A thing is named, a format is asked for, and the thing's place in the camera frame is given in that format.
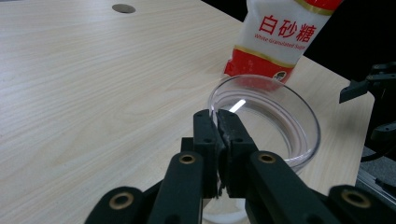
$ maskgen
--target plastic packaging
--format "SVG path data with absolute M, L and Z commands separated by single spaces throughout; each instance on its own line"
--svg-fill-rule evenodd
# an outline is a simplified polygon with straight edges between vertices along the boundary
M 247 16 L 224 74 L 285 83 L 342 0 L 247 0 Z

